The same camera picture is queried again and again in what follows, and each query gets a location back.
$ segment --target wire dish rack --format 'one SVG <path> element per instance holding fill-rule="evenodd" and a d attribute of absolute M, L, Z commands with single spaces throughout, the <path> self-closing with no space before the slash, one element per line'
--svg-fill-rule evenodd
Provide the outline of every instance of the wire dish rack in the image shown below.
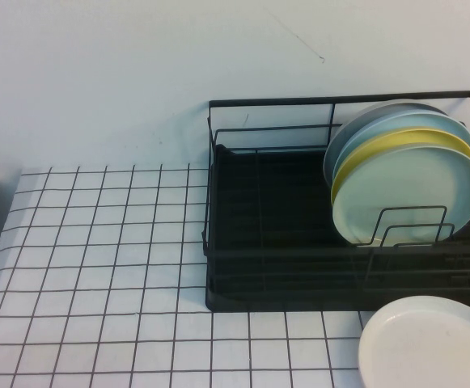
<path fill-rule="evenodd" d="M 444 206 L 422 207 L 441 211 L 434 224 L 386 230 L 384 240 L 405 227 L 450 236 L 426 245 L 357 247 L 333 225 L 324 152 L 342 122 L 389 99 L 431 103 L 470 130 L 470 91 L 210 101 L 202 234 L 210 310 L 376 310 L 412 295 L 470 306 L 470 222 L 455 232 Z M 271 125 L 261 117 L 271 117 Z M 299 117 L 308 122 L 297 124 Z M 381 216 L 405 209 L 412 208 L 386 208 Z"/>

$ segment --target black grout line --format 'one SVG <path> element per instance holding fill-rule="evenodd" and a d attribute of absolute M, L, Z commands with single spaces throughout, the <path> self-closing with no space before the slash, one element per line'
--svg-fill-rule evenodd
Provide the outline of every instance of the black grout line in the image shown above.
<path fill-rule="evenodd" d="M 74 179 L 73 179 L 73 186 L 71 188 L 71 191 L 70 191 L 70 194 L 67 198 L 67 205 L 70 203 L 70 200 L 71 200 L 71 196 L 73 195 L 73 188 L 74 188 L 74 185 L 76 184 L 76 179 L 78 177 L 78 170 L 79 168 L 76 170 L 76 173 L 74 174 Z M 67 205 L 66 205 L 66 208 L 64 209 L 64 213 L 62 214 L 62 220 L 61 220 L 61 224 L 60 226 L 58 227 L 58 231 L 57 231 L 57 236 L 55 237 L 55 243 L 54 245 L 56 246 L 57 245 L 57 240 L 58 240 L 58 237 L 60 236 L 60 231 L 62 229 L 62 223 L 64 222 L 64 218 L 66 217 L 66 212 L 67 212 Z M 49 265 L 51 264 L 51 260 L 53 259 L 53 253 L 55 252 L 55 247 L 52 248 L 51 250 L 51 254 L 49 255 L 49 261 L 48 261 L 48 267 Z M 30 335 L 30 330 L 32 329 L 32 323 L 33 323 L 33 316 L 35 315 L 35 311 L 37 309 L 37 306 L 39 305 L 39 300 L 40 300 L 40 295 L 42 294 L 42 289 L 44 288 L 44 284 L 46 282 L 46 278 L 48 277 L 48 269 L 46 269 L 46 271 L 44 272 L 44 277 L 42 278 L 42 283 L 40 284 L 40 291 L 37 295 L 37 299 L 35 301 L 35 305 L 33 306 L 33 312 L 32 312 L 32 317 L 30 318 L 30 322 L 28 324 L 28 329 L 26 330 L 26 335 L 24 336 L 24 342 L 23 342 L 23 346 L 21 348 L 21 352 L 19 354 L 19 359 L 17 360 L 17 365 L 15 366 L 15 373 L 14 373 L 14 377 L 11 379 L 11 386 L 14 385 L 14 381 L 15 381 L 15 377 L 17 375 L 17 372 L 19 372 L 19 366 L 21 364 L 21 360 L 23 358 L 23 354 L 24 354 L 24 349 L 25 349 L 25 345 L 26 345 L 26 342 L 28 341 L 28 336 Z"/>
<path fill-rule="evenodd" d="M 189 182 L 189 164 L 188 164 L 188 177 L 186 179 L 186 183 Z M 186 188 L 186 197 L 185 199 L 188 199 L 188 188 Z M 184 203 L 184 220 L 186 219 L 186 203 Z M 182 243 L 180 244 L 180 263 L 183 263 L 183 251 L 184 251 L 184 232 L 186 231 L 185 228 L 186 224 L 183 223 L 183 232 L 182 232 Z M 180 287 L 180 276 L 182 273 L 182 266 L 179 266 L 179 277 L 177 281 L 177 285 Z M 177 299 L 176 299 L 176 318 L 174 320 L 174 327 L 173 327 L 173 342 L 171 344 L 171 362 L 170 362 L 170 382 L 169 382 L 169 388 L 171 388 L 171 382 L 173 379 L 173 364 L 175 360 L 175 354 L 176 354 L 176 334 L 177 334 L 177 318 L 179 315 L 177 313 L 179 312 L 179 296 L 180 296 L 180 288 L 177 289 Z"/>
<path fill-rule="evenodd" d="M 49 179 L 49 172 L 46 176 L 46 180 L 44 182 L 44 187 L 46 186 L 46 183 L 48 182 L 48 179 Z M 40 203 L 40 199 L 42 198 L 42 194 L 43 192 L 40 193 L 39 195 L 39 199 L 37 200 L 37 206 L 39 205 Z M 33 211 L 33 216 L 35 216 L 35 213 L 37 211 L 37 207 L 35 207 L 35 210 Z M 24 241 L 23 241 L 23 244 L 24 242 L 26 242 L 26 239 L 28 238 L 28 233 L 30 232 L 30 230 L 28 229 L 26 231 L 26 234 L 24 235 Z M 22 252 L 23 248 L 21 247 L 20 250 L 19 250 L 19 253 L 17 254 L 17 259 L 15 259 L 15 265 L 17 265 L 17 263 L 19 262 L 19 257 L 21 256 L 21 252 Z M 5 300 L 5 297 L 6 297 L 6 291 L 8 290 L 8 287 L 10 286 L 10 283 L 11 283 L 11 279 L 14 275 L 14 270 L 15 270 L 15 267 L 11 270 L 11 274 L 10 274 L 10 278 L 8 279 L 8 282 L 6 283 L 6 288 L 5 288 L 5 291 L 4 291 L 4 294 L 2 295 L 2 298 L 1 298 L 1 301 L 0 301 L 0 311 L 1 311 L 1 308 L 2 308 L 2 303 L 4 302 Z"/>
<path fill-rule="evenodd" d="M 163 172 L 163 165 L 159 168 L 159 183 L 161 183 L 161 175 Z M 159 199 L 159 186 L 157 189 L 157 193 L 155 194 L 155 205 L 154 205 L 154 215 L 152 216 L 152 221 L 155 222 L 155 217 L 157 214 L 157 202 Z M 152 238 L 154 237 L 154 228 L 151 229 L 150 231 L 150 242 L 152 242 Z M 150 244 L 148 246 L 148 255 L 146 257 L 146 268 L 145 268 L 145 278 L 143 281 L 143 284 L 146 286 L 146 281 L 148 279 L 148 269 L 149 269 L 149 264 L 150 264 L 150 251 L 151 251 L 152 245 Z M 141 295 L 141 302 L 139 306 L 139 312 L 143 312 L 143 303 L 145 302 L 145 293 L 146 291 L 143 289 L 142 295 Z M 134 373 L 134 367 L 136 365 L 136 354 L 138 353 L 138 343 L 139 343 L 139 330 L 141 328 L 141 321 L 142 321 L 142 315 L 139 314 L 138 316 L 138 327 L 136 329 L 136 341 L 134 342 L 134 350 L 133 350 L 133 357 L 132 357 L 132 367 L 130 369 L 130 378 L 129 378 L 129 388 L 132 386 L 132 380 L 133 380 L 133 373 Z"/>

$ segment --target white object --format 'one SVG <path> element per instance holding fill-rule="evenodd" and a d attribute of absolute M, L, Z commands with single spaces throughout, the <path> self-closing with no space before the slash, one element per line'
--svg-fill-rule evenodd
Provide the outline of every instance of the white object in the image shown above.
<path fill-rule="evenodd" d="M 359 344 L 366 388 L 470 387 L 470 307 L 407 297 L 380 309 Z"/>

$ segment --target white plate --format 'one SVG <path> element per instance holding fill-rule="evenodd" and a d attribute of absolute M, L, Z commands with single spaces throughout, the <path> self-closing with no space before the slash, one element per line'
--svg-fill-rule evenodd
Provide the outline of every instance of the white plate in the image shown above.
<path fill-rule="evenodd" d="M 407 297 L 380 309 L 358 347 L 366 388 L 469 388 L 470 307 Z"/>
<path fill-rule="evenodd" d="M 470 147 L 470 132 L 459 121 L 454 120 L 447 115 L 427 111 L 426 109 L 392 113 L 391 115 L 381 117 L 362 127 L 346 142 L 345 146 L 339 153 L 335 167 L 333 168 L 332 182 L 346 157 L 364 141 L 394 129 L 408 127 L 431 127 L 441 129 L 442 131 L 449 132 L 459 137 Z"/>
<path fill-rule="evenodd" d="M 384 101 L 377 103 L 372 107 L 360 111 L 352 120 L 339 128 L 339 131 L 330 140 L 326 154 L 324 155 L 323 173 L 324 178 L 329 186 L 332 185 L 332 172 L 335 167 L 335 162 L 339 157 L 339 153 L 342 147 L 345 146 L 346 142 L 364 125 L 368 125 L 371 121 L 375 121 L 378 118 L 389 115 L 391 113 L 405 112 L 412 109 L 427 109 L 429 111 L 439 112 L 445 114 L 445 112 L 432 107 L 426 103 L 421 103 L 412 99 L 394 99 L 390 101 Z"/>
<path fill-rule="evenodd" d="M 470 220 L 470 158 L 437 145 L 403 145 L 358 165 L 341 185 L 332 216 L 346 240 L 366 244 L 382 209 L 437 205 L 447 207 L 444 221 L 454 224 L 454 232 Z M 386 211 L 372 246 L 433 243 L 438 226 L 392 228 L 385 233 L 389 226 L 439 224 L 442 214 L 441 208 Z M 443 226 L 439 239 L 450 233 L 451 227 Z"/>

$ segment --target light blue plate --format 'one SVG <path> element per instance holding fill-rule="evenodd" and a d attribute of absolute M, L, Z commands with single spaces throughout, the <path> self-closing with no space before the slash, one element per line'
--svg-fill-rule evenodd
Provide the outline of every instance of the light blue plate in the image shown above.
<path fill-rule="evenodd" d="M 362 127 L 347 142 L 339 153 L 332 172 L 332 180 L 337 175 L 339 167 L 345 161 L 349 154 L 364 141 L 381 133 L 389 132 L 395 129 L 408 127 L 430 127 L 449 132 L 470 146 L 470 132 L 459 121 L 438 112 L 431 112 L 425 109 L 417 109 L 406 112 L 397 112 L 381 117 L 368 125 Z"/>
<path fill-rule="evenodd" d="M 470 220 L 470 158 L 436 145 L 403 145 L 367 159 L 348 175 L 333 203 L 337 230 L 354 244 L 369 243 L 384 208 L 446 206 L 444 222 L 460 230 Z M 383 213 L 372 246 L 389 226 L 439 224 L 443 209 L 402 209 Z M 433 243 L 438 226 L 390 229 L 383 245 Z M 449 237 L 443 226 L 438 240 Z"/>

